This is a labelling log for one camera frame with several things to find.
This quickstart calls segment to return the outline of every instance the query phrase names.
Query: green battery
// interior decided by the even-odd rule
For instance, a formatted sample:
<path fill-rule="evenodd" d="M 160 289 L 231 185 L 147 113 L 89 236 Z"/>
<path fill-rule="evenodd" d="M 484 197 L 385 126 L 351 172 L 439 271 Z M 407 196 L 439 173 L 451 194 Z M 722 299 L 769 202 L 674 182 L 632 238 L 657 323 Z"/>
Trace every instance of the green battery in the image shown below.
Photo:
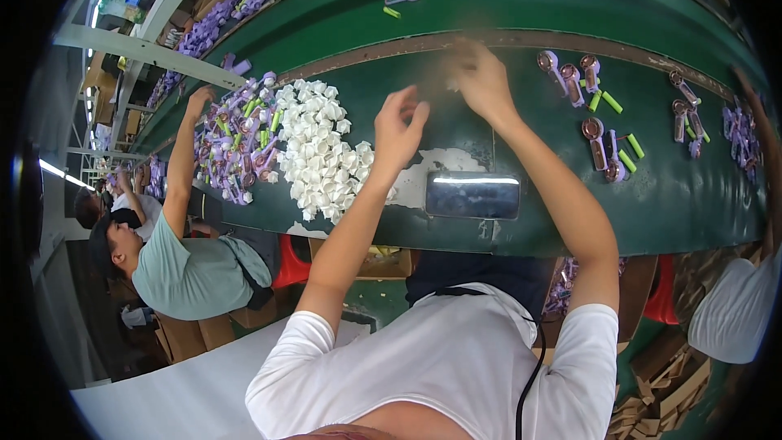
<path fill-rule="evenodd" d="M 280 124 L 280 114 L 282 111 L 277 111 L 275 116 L 271 118 L 271 132 L 277 131 L 277 126 Z"/>
<path fill-rule="evenodd" d="M 228 131 L 228 127 L 226 127 L 225 123 L 220 121 L 220 118 L 217 118 L 214 120 L 215 123 L 217 123 L 218 126 L 220 126 L 220 129 L 225 132 L 225 134 L 231 134 L 230 131 Z"/>
<path fill-rule="evenodd" d="M 625 164 L 625 167 L 630 171 L 630 173 L 635 173 L 636 166 L 633 163 L 632 160 L 630 160 L 630 157 L 627 156 L 627 153 L 625 153 L 624 150 L 619 150 L 619 159 L 622 161 L 622 163 Z"/>
<path fill-rule="evenodd" d="M 606 102 L 608 102 L 608 105 L 614 108 L 614 111 L 617 112 L 617 114 L 622 113 L 622 106 L 619 105 L 619 102 L 616 101 L 613 97 L 611 97 L 611 94 L 603 90 L 603 99 L 605 99 Z"/>
<path fill-rule="evenodd" d="M 597 77 L 597 84 L 600 85 L 600 77 Z M 581 87 L 586 87 L 587 86 L 587 79 L 579 80 L 579 85 L 581 85 Z"/>
<path fill-rule="evenodd" d="M 587 109 L 589 109 L 589 112 L 594 112 L 595 109 L 597 109 L 597 105 L 600 103 L 602 92 L 598 90 L 594 93 L 592 96 L 592 101 L 589 103 L 588 106 L 586 106 Z"/>
<path fill-rule="evenodd" d="M 391 7 L 384 7 L 383 12 L 385 12 L 387 15 L 391 16 L 392 18 L 401 18 L 402 14 L 399 11 L 395 11 Z"/>
<path fill-rule="evenodd" d="M 636 152 L 636 155 L 638 156 L 638 159 L 642 159 L 644 156 L 644 151 L 640 149 L 640 144 L 638 144 L 638 140 L 636 140 L 635 135 L 630 133 L 627 135 L 627 140 L 630 142 L 630 145 L 633 147 L 633 150 Z"/>

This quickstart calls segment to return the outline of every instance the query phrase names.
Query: floor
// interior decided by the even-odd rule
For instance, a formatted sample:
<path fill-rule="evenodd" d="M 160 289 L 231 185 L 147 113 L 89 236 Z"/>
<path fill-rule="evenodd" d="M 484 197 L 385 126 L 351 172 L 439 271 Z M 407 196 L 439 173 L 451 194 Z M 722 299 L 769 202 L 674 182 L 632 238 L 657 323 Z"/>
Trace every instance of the floor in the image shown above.
<path fill-rule="evenodd" d="M 387 326 L 396 317 L 405 312 L 407 309 L 407 303 L 404 299 L 405 293 L 404 280 L 357 280 L 345 298 L 347 306 L 343 318 L 358 323 L 369 323 L 371 331 L 374 333 L 377 329 Z M 292 312 L 293 302 L 296 302 L 300 295 L 301 287 L 291 289 L 291 294 L 287 299 L 288 305 L 280 306 L 278 319 L 282 319 Z M 241 328 L 236 323 L 233 324 L 238 338 L 254 331 Z M 635 337 L 617 357 L 617 380 L 620 384 L 620 400 L 637 390 L 633 372 L 630 369 L 631 358 L 643 351 L 666 326 L 668 325 L 642 318 Z M 712 376 L 705 396 L 688 415 L 681 428 L 665 433 L 662 435 L 663 440 L 693 440 L 695 438 L 704 438 L 709 432 L 706 418 L 715 408 L 723 394 L 723 383 L 729 369 L 728 364 L 716 360 L 712 360 L 712 363 Z"/>

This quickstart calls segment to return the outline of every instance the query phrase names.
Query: worker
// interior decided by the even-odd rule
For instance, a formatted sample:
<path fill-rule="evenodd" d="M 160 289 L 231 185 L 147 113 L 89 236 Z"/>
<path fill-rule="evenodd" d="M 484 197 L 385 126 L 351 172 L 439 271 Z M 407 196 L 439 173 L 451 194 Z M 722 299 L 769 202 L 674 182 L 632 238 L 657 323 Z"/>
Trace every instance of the worker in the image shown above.
<path fill-rule="evenodd" d="M 91 230 L 104 213 L 115 212 L 115 220 L 127 222 L 147 241 L 160 214 L 160 202 L 152 196 L 142 194 L 142 173 L 136 174 L 134 186 L 135 189 L 131 186 L 127 173 L 120 171 L 116 176 L 116 184 L 104 183 L 105 190 L 101 194 L 83 187 L 73 201 L 76 220 L 85 230 Z M 109 189 L 117 194 L 116 199 L 109 194 Z M 112 198 L 111 205 L 106 196 Z"/>
<path fill-rule="evenodd" d="M 768 184 L 760 264 L 756 268 L 726 249 L 711 252 L 707 262 L 699 261 L 699 272 L 688 273 L 685 268 L 692 268 L 691 262 L 677 259 L 676 279 L 687 282 L 674 282 L 674 302 L 691 347 L 721 362 L 749 363 L 758 355 L 782 278 L 782 147 L 746 74 L 734 71 L 756 123 Z M 687 292 L 687 287 L 696 291 Z"/>
<path fill-rule="evenodd" d="M 452 75 L 464 100 L 516 153 L 580 264 L 553 362 L 541 367 L 531 350 L 540 315 L 533 302 L 540 298 L 515 276 L 486 276 L 482 269 L 441 273 L 443 287 L 391 324 L 334 348 L 345 294 L 428 117 L 429 105 L 417 102 L 410 86 L 386 98 L 375 119 L 372 171 L 315 256 L 296 311 L 247 388 L 249 414 L 264 438 L 605 436 L 619 333 L 619 253 L 611 223 L 517 113 L 503 63 L 479 43 L 459 40 L 455 51 Z M 416 269 L 408 291 L 423 277 L 437 276 Z"/>
<path fill-rule="evenodd" d="M 273 296 L 279 271 L 277 235 L 247 230 L 242 239 L 188 238 L 185 220 L 192 185 L 196 122 L 214 100 L 205 86 L 190 96 L 168 161 L 163 209 L 146 243 L 126 223 L 106 212 L 92 229 L 93 263 L 108 278 L 127 279 L 144 303 L 185 321 L 207 319 L 237 308 L 260 309 Z"/>

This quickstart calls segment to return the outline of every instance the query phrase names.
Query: white t-shirt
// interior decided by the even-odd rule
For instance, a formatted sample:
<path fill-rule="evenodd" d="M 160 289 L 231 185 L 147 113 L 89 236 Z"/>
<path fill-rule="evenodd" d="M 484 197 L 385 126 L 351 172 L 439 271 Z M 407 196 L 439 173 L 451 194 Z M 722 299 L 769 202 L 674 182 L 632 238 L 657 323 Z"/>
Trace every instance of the white t-shirt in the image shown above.
<path fill-rule="evenodd" d="M 475 440 L 515 438 L 516 406 L 537 357 L 536 331 L 511 296 L 427 296 L 390 325 L 344 347 L 322 317 L 291 316 L 250 383 L 245 403 L 265 438 L 349 424 L 379 406 L 408 401 L 448 416 Z M 616 384 L 619 319 L 581 306 L 562 324 L 523 409 L 523 438 L 602 439 Z"/>
<path fill-rule="evenodd" d="M 782 247 L 758 268 L 746 259 L 725 267 L 692 316 L 688 341 L 696 350 L 727 363 L 755 359 L 774 308 Z"/>
<path fill-rule="evenodd" d="M 152 235 L 152 230 L 155 229 L 157 219 L 160 217 L 160 211 L 163 209 L 163 207 L 160 202 L 152 196 L 148 196 L 146 194 L 136 194 L 136 198 L 138 198 L 138 202 L 142 205 L 144 216 L 146 216 L 147 220 L 144 222 L 142 227 L 135 231 L 136 234 L 139 235 L 146 243 L 149 241 L 149 237 Z M 127 195 L 122 194 L 119 198 L 114 200 L 114 205 L 111 207 L 111 211 L 114 212 L 118 209 L 130 208 L 131 203 L 129 200 L 127 200 Z"/>

